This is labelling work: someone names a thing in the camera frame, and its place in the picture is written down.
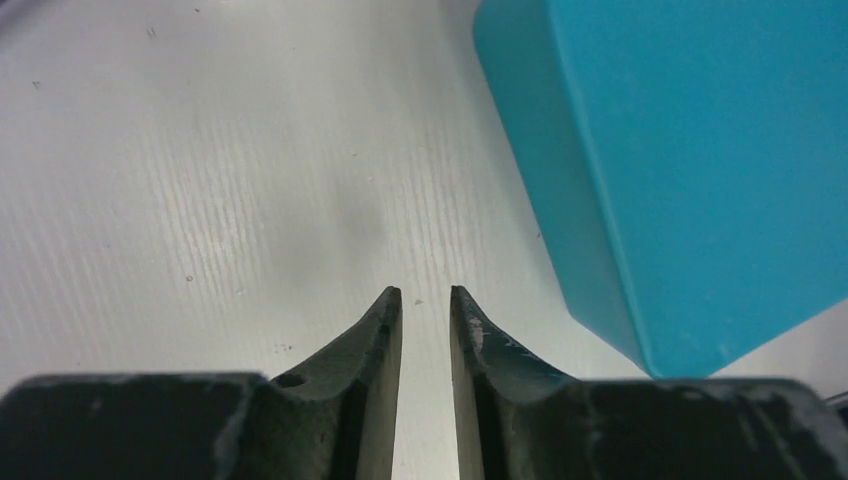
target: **blue block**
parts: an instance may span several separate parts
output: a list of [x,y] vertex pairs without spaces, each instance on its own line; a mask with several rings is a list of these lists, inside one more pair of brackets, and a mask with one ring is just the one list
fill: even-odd
[[848,1],[484,0],[474,40],[572,315],[648,373],[848,297]]

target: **scratched white surface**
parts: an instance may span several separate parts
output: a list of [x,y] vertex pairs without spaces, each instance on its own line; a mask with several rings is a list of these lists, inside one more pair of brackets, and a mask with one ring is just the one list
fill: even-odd
[[[449,479],[451,284],[574,375],[641,375],[565,309],[474,4],[0,2],[0,391],[46,371],[279,373],[392,284],[394,476]],[[723,373],[846,390],[846,320]]]

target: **blue box side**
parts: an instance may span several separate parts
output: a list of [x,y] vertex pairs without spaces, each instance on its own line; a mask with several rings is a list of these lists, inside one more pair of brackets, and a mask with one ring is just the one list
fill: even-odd
[[569,311],[644,367],[546,5],[485,0],[474,42]]

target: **white surface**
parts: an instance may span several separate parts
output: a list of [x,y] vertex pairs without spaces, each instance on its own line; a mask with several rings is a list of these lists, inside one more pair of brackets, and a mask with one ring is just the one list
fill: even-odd
[[[276,374],[392,284],[395,478],[449,479],[451,284],[561,369],[641,375],[566,312],[474,6],[0,3],[0,391],[44,371]],[[846,319],[723,373],[848,389]]]

